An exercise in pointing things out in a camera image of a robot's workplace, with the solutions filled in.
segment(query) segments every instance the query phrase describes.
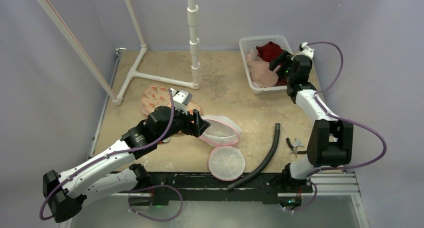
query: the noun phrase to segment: white plastic basket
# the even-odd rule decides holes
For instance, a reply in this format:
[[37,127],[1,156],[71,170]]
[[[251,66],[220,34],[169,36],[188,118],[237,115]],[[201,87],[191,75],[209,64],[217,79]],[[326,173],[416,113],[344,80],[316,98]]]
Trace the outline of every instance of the white plastic basket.
[[265,87],[260,88],[252,83],[250,69],[246,63],[246,55],[256,46],[264,46],[268,42],[273,42],[278,44],[282,49],[292,53],[292,49],[290,48],[287,39],[284,36],[279,35],[269,35],[269,36],[256,36],[256,37],[245,37],[240,39],[238,44],[240,45],[240,51],[243,58],[244,69],[246,70],[246,76],[248,77],[249,86],[253,90],[255,95],[259,94],[268,94],[274,92],[283,92],[287,89],[286,86],[276,86],[276,87]]

